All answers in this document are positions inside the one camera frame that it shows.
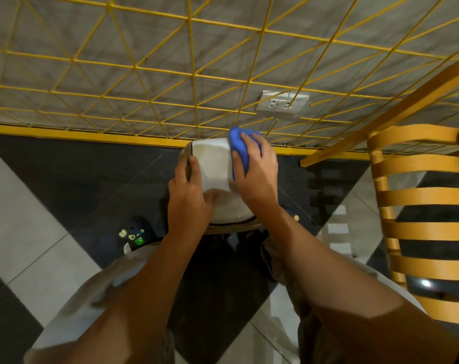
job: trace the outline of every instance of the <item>power outlet cover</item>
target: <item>power outlet cover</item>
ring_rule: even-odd
[[[257,105],[257,110],[272,112],[299,112],[309,100],[309,95],[299,93],[294,102],[290,104],[297,92],[287,92],[279,94],[278,91],[263,91],[262,98],[265,100]]]

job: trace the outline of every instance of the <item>chair backrest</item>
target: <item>chair backrest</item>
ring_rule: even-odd
[[[407,141],[459,143],[459,129],[429,124],[393,127],[373,133],[367,140],[371,169],[388,252],[391,278],[407,288],[405,275],[423,279],[459,281],[459,260],[413,258],[402,255],[399,239],[459,242],[459,222],[397,222],[394,206],[459,205],[459,188],[425,187],[390,190],[387,176],[410,171],[459,173],[459,157],[416,154],[384,159],[382,149]],[[459,301],[415,295],[427,314],[441,321],[459,323]]]

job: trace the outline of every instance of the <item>blue cloth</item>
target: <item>blue cloth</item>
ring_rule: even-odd
[[[251,136],[251,134],[260,135],[260,133],[256,132],[255,130],[251,129],[242,129],[238,126],[234,126],[229,130],[229,147],[231,152],[234,150],[239,154],[241,158],[241,162],[243,163],[243,168],[245,169],[245,174],[248,172],[250,167],[250,156],[248,155],[248,151],[246,150],[245,142],[241,139],[241,133],[245,133],[248,135],[255,143],[258,144],[258,148],[260,151],[262,150],[260,144]],[[232,169],[233,169],[233,181],[234,179],[234,164],[233,164],[233,156],[232,156]]]

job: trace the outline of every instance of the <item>black and white floor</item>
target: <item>black and white floor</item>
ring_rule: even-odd
[[[165,235],[178,153],[0,136],[0,364],[21,362],[78,287],[123,255],[117,230],[126,220],[142,215]],[[334,250],[386,273],[369,163],[298,161],[279,157],[280,204]],[[424,181],[435,173],[390,184]],[[407,208],[400,217],[423,214]],[[459,209],[434,214],[448,220]],[[285,288],[258,270],[251,246],[245,235],[201,242],[169,320],[178,363],[299,362],[298,317]]]

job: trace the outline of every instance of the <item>yellow metal grid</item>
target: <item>yellow metal grid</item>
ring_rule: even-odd
[[[373,118],[374,114],[380,112],[390,103],[399,101],[404,96],[413,92],[414,87],[416,85],[423,82],[426,78],[432,76],[434,72],[439,71],[439,69],[441,69],[443,66],[445,67],[448,63],[459,59],[459,49],[449,55],[438,55],[438,54],[431,54],[428,52],[403,49],[403,45],[405,45],[406,43],[417,40],[423,36],[426,36],[429,33],[435,32],[441,28],[444,28],[446,26],[449,26],[459,21],[459,16],[458,16],[458,17],[452,18],[451,20],[443,22],[437,26],[434,26],[433,28],[430,28],[428,30],[425,30],[418,34],[413,35],[413,33],[423,23],[423,21],[429,18],[430,15],[433,14],[434,11],[436,11],[436,9],[443,3],[444,0],[436,0],[436,3],[408,31],[408,33],[398,43],[394,44],[391,47],[386,47],[382,45],[380,46],[377,44],[351,42],[351,41],[346,41],[344,39],[341,39],[340,37],[342,37],[346,33],[349,33],[355,30],[356,28],[362,25],[365,25],[366,23],[378,18],[379,16],[392,11],[396,7],[403,5],[409,0],[399,0],[398,2],[395,2],[394,4],[389,5],[386,8],[368,16],[367,18],[346,28],[345,30],[342,30],[343,26],[345,25],[345,22],[348,20],[349,15],[352,13],[356,4],[359,2],[359,0],[353,0],[352,4],[349,6],[344,17],[339,23],[339,26],[335,29],[333,35],[330,38],[324,38],[324,37],[319,37],[319,36],[312,36],[312,35],[299,34],[299,33],[283,31],[283,30],[272,29],[272,26],[274,26],[276,23],[288,17],[297,9],[302,8],[305,4],[307,4],[311,0],[300,0],[298,3],[293,5],[293,7],[289,8],[283,14],[277,16],[271,21],[270,21],[270,15],[271,15],[272,5],[274,3],[274,0],[268,0],[268,7],[266,9],[264,23],[260,28],[255,27],[255,26],[250,26],[250,25],[226,23],[222,21],[215,21],[215,20],[203,19],[203,18],[197,17],[203,11],[203,9],[207,7],[210,3],[212,3],[214,0],[205,0],[205,2],[202,3],[201,6],[197,8],[195,11],[191,10],[191,0],[186,0],[187,15],[179,15],[179,14],[168,13],[164,11],[145,10],[142,8],[125,6],[125,5],[118,3],[118,1],[120,0],[103,0],[103,2],[93,1],[93,0],[51,0],[51,1],[67,3],[67,4],[69,3],[82,4],[82,5],[86,5],[90,7],[103,8],[104,12],[100,15],[97,22],[93,25],[92,29],[89,31],[87,36],[84,38],[83,42],[77,49],[76,53],[74,55],[70,55],[68,53],[68,50],[65,48],[65,46],[63,46],[63,44],[56,37],[55,33],[52,31],[52,27],[48,23],[46,23],[45,18],[42,15],[42,13],[40,13],[36,9],[36,7],[32,5],[31,0],[19,0],[16,6],[16,9],[15,9],[15,17],[13,20],[13,24],[11,28],[9,29],[7,41],[5,43],[0,44],[0,54],[3,54],[6,57],[12,57],[20,65],[23,65],[25,71],[29,73],[30,75],[32,75],[35,78],[35,80],[39,82],[39,84],[44,86],[45,88],[41,89],[38,87],[5,84],[4,75],[5,75],[6,63],[4,62],[2,71],[0,74],[0,90],[7,92],[7,94],[9,94],[13,98],[12,102],[15,101],[18,103],[18,105],[11,105],[11,106],[1,106],[0,105],[0,114],[3,117],[8,117],[9,119],[11,119],[10,122],[5,122],[5,123],[0,122],[0,124],[8,124],[11,126],[21,126],[21,127],[27,127],[27,128],[32,128],[32,127],[33,128],[58,128],[58,129],[60,128],[66,131],[84,131],[84,132],[95,132],[99,134],[123,134],[123,135],[133,135],[136,137],[138,136],[154,137],[154,138],[163,137],[166,139],[193,140],[195,138],[194,136],[192,136],[193,134],[196,135],[196,138],[216,137],[218,135],[225,134],[229,130],[230,125],[225,125],[226,127],[214,126],[215,124],[217,125],[217,121],[224,117],[234,115],[233,123],[237,124],[239,122],[240,115],[244,114],[247,116],[254,116],[255,120],[249,120],[243,126],[251,126],[251,125],[268,122],[269,124],[267,126],[268,128],[265,128],[264,130],[262,130],[262,134],[264,134],[267,137],[270,137],[269,140],[273,145],[287,146],[290,148],[324,148],[328,143],[336,142],[336,140],[340,140],[344,138],[345,134],[348,133],[350,129],[355,128],[356,126],[359,126],[360,123],[366,121],[367,119]],[[62,51],[62,56],[56,56],[54,54],[47,55],[47,54],[40,54],[40,53],[39,54],[31,53],[31,52],[25,52],[25,51],[20,51],[20,50],[13,50],[11,48],[12,38],[15,34],[16,28],[18,27],[19,16],[23,9],[29,10],[35,16],[35,18],[42,24],[44,29],[49,33],[49,35],[55,41],[60,51]],[[155,46],[153,49],[148,51],[148,53],[144,55],[142,59],[140,59],[139,61],[135,61],[133,51],[130,50],[129,44],[126,41],[126,37],[123,34],[123,30],[120,27],[119,21],[114,11],[133,12],[133,13],[138,13],[138,14],[150,15],[154,18],[162,17],[162,18],[168,18],[168,19],[173,19],[173,20],[180,20],[181,24],[178,28],[174,29],[171,33],[169,33],[157,46]],[[102,60],[95,60],[95,59],[88,60],[88,59],[80,58],[80,56],[82,55],[82,52],[85,50],[85,48],[87,47],[87,45],[89,44],[90,40],[93,38],[95,33],[99,30],[100,26],[105,22],[105,19],[107,18],[107,16],[111,17],[111,20],[116,27],[116,30],[123,43],[123,47],[126,51],[126,54],[129,56],[130,64],[111,63],[111,62],[105,62]],[[203,65],[200,68],[197,68],[196,63],[195,63],[195,51],[194,51],[195,42],[194,42],[194,30],[193,30],[193,25],[196,23],[203,24],[203,25],[215,25],[215,26],[220,26],[220,27],[227,27],[227,28],[232,28],[232,29],[237,29],[237,30],[246,30],[249,32],[253,32],[253,34],[243,39],[241,42],[238,42],[232,48],[229,48],[224,53],[222,53],[215,59],[211,60],[209,63]],[[172,69],[161,69],[161,68],[150,67],[150,66],[144,65],[144,62],[147,61],[147,59],[150,56],[152,56],[156,51],[162,48],[178,32],[184,29],[188,31],[188,36],[189,36],[189,49],[190,49],[189,53],[191,57],[190,58],[190,72],[172,70]],[[262,45],[264,35],[280,35],[280,36],[291,37],[295,40],[316,41],[318,43],[306,49],[305,51],[302,51],[301,53],[296,54],[295,56],[292,56],[288,58],[287,60],[276,64],[275,66],[265,70],[264,72],[254,75],[254,70],[258,64],[259,52],[260,52],[260,48]],[[242,46],[244,46],[245,44],[247,44],[249,41],[253,40],[257,36],[259,38],[258,44],[257,44],[256,50],[254,51],[254,58],[251,64],[248,79],[235,79],[235,78],[221,77],[221,76],[218,76],[216,74],[211,74],[211,73],[205,73],[205,74],[203,73],[211,65],[214,65],[216,62],[221,61],[224,57],[226,57],[233,51],[237,50],[238,48],[241,48]],[[350,46],[352,48],[360,48],[360,49],[365,49],[365,50],[374,50],[375,52],[371,54],[370,56],[366,56],[357,61],[353,61],[344,67],[340,67],[339,69],[335,69],[331,72],[327,72],[326,74],[323,74],[317,78],[314,78],[313,75],[317,67],[324,60],[324,56],[326,52],[329,50],[330,46],[333,44],[340,44],[344,46]],[[313,64],[311,70],[309,71],[305,79],[301,81],[302,82],[301,84],[292,86],[292,85],[277,84],[277,83],[272,83],[270,81],[261,80],[261,78],[264,77],[265,75],[275,71],[276,69],[288,63],[295,61],[296,59],[300,57],[311,55],[312,52],[316,52],[321,47],[324,47],[323,51],[321,52],[317,61]],[[404,69],[402,72],[395,73],[393,75],[390,75],[386,78],[380,79],[373,83],[363,85],[363,83],[366,80],[368,80],[384,64],[384,62],[390,58],[390,56],[392,55],[395,56],[397,54],[404,55],[404,56],[416,56],[420,58],[425,58],[427,59],[427,61],[421,65],[418,65],[412,68],[408,68],[408,69]],[[317,89],[317,88],[308,87],[310,84],[314,82],[317,82],[329,76],[335,75],[337,73],[343,72],[353,66],[359,66],[360,64],[363,64],[366,61],[370,61],[371,59],[377,56],[380,56],[380,55],[384,55],[384,57],[380,60],[380,62],[369,73],[367,73],[363,79],[360,79],[360,82],[357,85],[355,85],[353,89],[347,92],[338,92],[338,91],[331,91],[331,90],[326,90],[326,89]],[[50,87],[50,86],[46,86],[46,84],[43,83],[42,77],[39,77],[35,71],[30,69],[28,66],[25,66],[25,63],[21,60],[21,58],[62,61],[62,62],[68,63],[68,66],[63,71],[63,73],[60,75],[54,87]],[[95,86],[95,84],[93,83],[89,75],[83,69],[83,67],[85,66],[87,67],[87,66],[92,66],[92,65],[110,67],[113,69],[125,71],[126,73],[121,75],[121,77],[117,79],[117,81],[113,85],[111,85],[111,87],[108,90],[101,92],[100,89],[98,89]],[[414,71],[416,72],[420,70],[421,68],[433,67],[433,66],[434,68],[432,70],[429,70],[427,73],[422,75],[420,79],[416,80],[412,85],[410,85],[407,89],[405,89],[398,95],[388,97],[388,96],[382,96],[379,94],[371,95],[371,94],[367,94],[363,92],[370,87],[382,84],[384,82],[392,82],[394,79],[398,77],[406,76],[407,74],[410,74]],[[63,80],[66,78],[66,76],[72,69],[75,69],[81,74],[82,78],[87,81],[88,85],[93,89],[93,92],[95,92],[95,94],[84,93],[81,90],[80,91],[66,91],[60,88],[63,83]],[[147,86],[145,85],[144,79],[141,76],[141,72],[161,73],[161,74],[166,74],[166,75],[171,75],[171,76],[181,76],[182,79],[176,84],[172,85],[170,88],[165,89],[164,91],[155,95],[154,97],[150,97],[149,90]],[[144,98],[123,97],[123,96],[112,95],[111,93],[115,90],[115,88],[118,87],[131,73],[136,74],[138,78],[138,82],[143,90]],[[205,79],[205,80],[216,80],[220,82],[235,83],[236,85],[208,99],[204,99],[201,102],[198,102],[196,78]],[[170,91],[173,91],[178,87],[181,87],[185,82],[188,82],[188,81],[190,81],[192,84],[192,96],[193,96],[193,101],[194,101],[193,104],[169,102],[163,99],[164,96],[166,96]],[[258,103],[263,102],[265,100],[257,100],[256,102],[252,102],[251,104],[245,104],[245,98],[248,92],[248,88],[250,86],[262,87],[262,89],[276,88],[280,90],[281,93],[286,93],[286,92],[295,93],[295,96],[292,99],[292,102],[294,101],[295,97],[300,91],[322,95],[323,96],[322,100],[318,102],[313,102],[310,104],[310,106],[315,107],[318,105],[322,105],[323,107],[326,107],[326,109],[324,113],[318,117],[304,117],[304,116],[295,117],[293,118],[292,123],[278,127],[277,124],[279,122],[279,118],[274,118],[274,117],[260,118],[259,116],[257,116],[257,113],[251,109]],[[238,107],[229,109],[225,107],[210,106],[211,101],[214,101],[222,96],[225,96],[228,93],[231,93],[231,92],[235,93],[238,89],[242,87],[244,87],[244,91],[243,91],[242,98],[240,100]],[[28,100],[19,99],[19,97],[16,94],[13,94],[13,92],[39,93],[39,94],[43,94],[45,96],[45,99],[41,107],[37,108],[34,105],[32,105]],[[58,110],[52,111],[52,110],[46,109],[45,108],[46,102],[49,99],[49,97],[54,97],[55,99],[62,102],[63,105],[66,106],[66,108],[70,112],[58,111]],[[93,101],[93,104],[89,105],[87,109],[84,109],[82,112],[78,112],[76,108],[73,107],[73,105],[68,103],[67,99],[70,97],[92,98],[94,101]],[[457,99],[450,99],[450,98],[457,98],[457,97],[459,97],[459,90],[454,91],[453,93],[449,94],[447,97],[442,99],[440,102],[435,103],[436,106],[450,107],[451,112],[452,112],[449,116],[441,117],[438,122],[443,122],[459,114],[459,101]],[[336,111],[337,108],[341,107],[342,104],[345,101],[347,102],[349,98],[365,99],[368,101],[365,104],[362,104],[356,107],[351,107],[351,108],[344,109],[341,111]],[[338,103],[333,104],[333,101],[338,100],[338,99],[339,99]],[[135,107],[135,109],[133,109],[129,113],[124,114],[116,106],[116,103],[118,101],[135,103],[135,104],[139,104],[139,106]],[[97,115],[89,114],[89,112],[96,105],[100,105],[102,103],[105,104],[107,107],[109,107],[109,109],[112,112],[111,116],[97,116]],[[327,109],[327,104],[329,103],[331,104],[331,108]],[[362,113],[360,113],[360,110],[370,108],[370,107],[374,108],[373,106],[377,106],[377,109],[374,110],[372,113],[368,115],[363,115]],[[152,115],[150,117],[148,117],[147,119],[145,118],[144,119],[134,119],[133,118],[133,115],[135,113],[141,112],[141,110],[143,110],[146,107],[148,107],[150,111],[152,112]],[[166,107],[172,107],[172,108],[178,108],[178,109],[180,108],[181,110],[173,115],[165,115],[166,117],[164,117],[164,115],[160,114],[160,109],[163,109]],[[177,117],[179,118],[183,117],[184,114],[190,111],[192,111],[194,115],[193,123],[180,122],[180,121],[175,120]],[[203,111],[220,113],[220,115],[216,117],[212,117],[209,120],[200,122],[199,113]],[[45,118],[53,125],[43,126],[43,125],[37,125],[33,123],[24,122],[20,118],[16,117],[15,115],[16,112],[35,113]],[[356,114],[356,116],[348,120],[335,120],[334,119],[336,116],[344,116],[345,114],[346,114],[346,117],[349,117],[348,114],[350,113],[352,115]],[[72,118],[72,120],[69,123],[69,125],[63,125],[57,119],[59,117],[68,117],[68,118]],[[85,128],[85,129],[76,128],[76,125],[81,121],[89,125],[90,128]],[[98,127],[99,125],[101,125],[100,124],[101,122],[104,123],[103,126],[105,126],[105,128]],[[133,130],[133,127],[130,126],[134,124],[144,124],[144,125],[149,124],[149,126],[144,128],[143,130],[136,132],[135,130]],[[125,130],[120,131],[120,125],[123,128],[125,128]],[[175,127],[180,128],[182,131],[180,131],[177,134],[170,135],[167,129],[175,128]],[[299,128],[305,127],[305,128],[301,132],[286,131],[286,129],[293,130],[296,127],[299,127]],[[151,134],[150,132],[151,130],[154,130],[154,128],[160,128],[161,135]],[[344,128],[344,129],[339,130],[337,134],[333,134],[333,135],[326,135],[326,134],[319,135],[320,131],[326,132],[334,128],[338,128],[338,129]],[[422,148],[422,147],[425,149],[420,149],[420,150],[430,150],[429,147],[423,146],[422,144],[413,144],[409,148],[402,149],[400,153],[411,153],[410,149],[411,151],[415,151],[414,148],[417,149],[417,148]]]

